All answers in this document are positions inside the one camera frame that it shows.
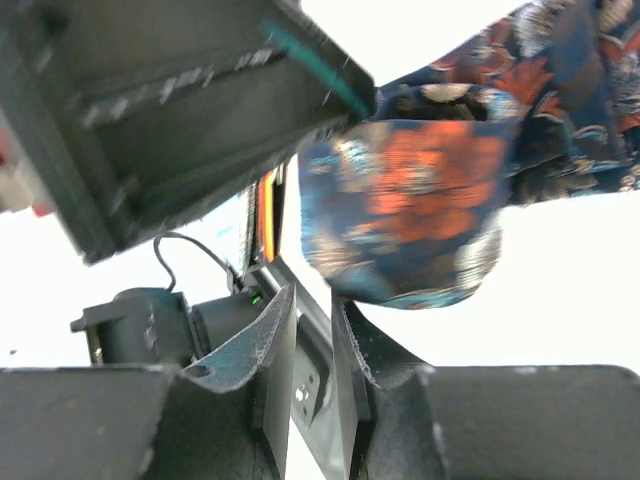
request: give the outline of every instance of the green wire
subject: green wire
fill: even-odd
[[[371,115],[372,112],[369,111],[367,104],[362,98],[342,80],[337,72],[322,61],[312,49],[305,46],[303,42],[269,20],[262,22],[262,28],[291,58],[307,67],[318,80],[331,89],[342,101],[349,105],[351,109],[357,112],[360,120],[364,120]]]

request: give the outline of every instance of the white background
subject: white background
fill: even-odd
[[[434,60],[520,3],[307,0],[303,7],[381,84]],[[362,308],[438,365],[612,363],[640,370],[639,198],[507,210],[503,259],[475,297],[439,311]],[[283,256],[326,308],[328,289],[300,255],[297,199],[288,199]],[[214,212],[183,231],[224,251],[217,232],[236,220]],[[166,240],[163,252],[190,303],[227,295],[224,276],[195,247]],[[0,367],[87,365],[84,337],[71,335],[69,322],[121,290],[168,281],[149,244],[88,269],[55,217],[36,220],[30,212],[0,216],[0,269]],[[322,478],[295,429],[287,473]]]

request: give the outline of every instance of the orange flower pattern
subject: orange flower pattern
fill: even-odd
[[[474,137],[470,122],[425,123],[394,132],[374,176],[368,211],[398,242],[450,240],[469,231],[474,208],[488,202],[499,180],[505,141]]]
[[[353,300],[469,298],[505,205],[640,190],[639,89],[640,0],[533,0],[299,154],[303,253]]]

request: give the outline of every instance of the patterned fabric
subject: patterned fabric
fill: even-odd
[[[303,253],[347,298],[452,305],[498,261],[501,208],[639,189],[638,145],[640,0],[535,0],[299,154]]]

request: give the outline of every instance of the black cable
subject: black cable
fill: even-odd
[[[166,270],[166,272],[169,274],[169,278],[171,278],[171,283],[167,287],[167,291],[173,292],[173,289],[176,287],[177,279],[176,274],[173,273],[173,270],[167,264],[165,259],[162,257],[162,254],[160,253],[160,242],[163,238],[177,238],[178,240],[186,240],[187,242],[194,244],[196,247],[206,253],[214,262],[220,265],[220,268],[222,268],[227,275],[229,275],[229,273],[233,274],[233,270],[230,268],[228,263],[223,262],[219,256],[217,256],[209,249],[209,247],[196,240],[195,238],[188,237],[187,235],[183,235],[177,232],[161,233],[153,240],[153,252],[156,254],[156,258],[158,259],[158,262],[160,262],[160,265],[162,265],[162,268]]]

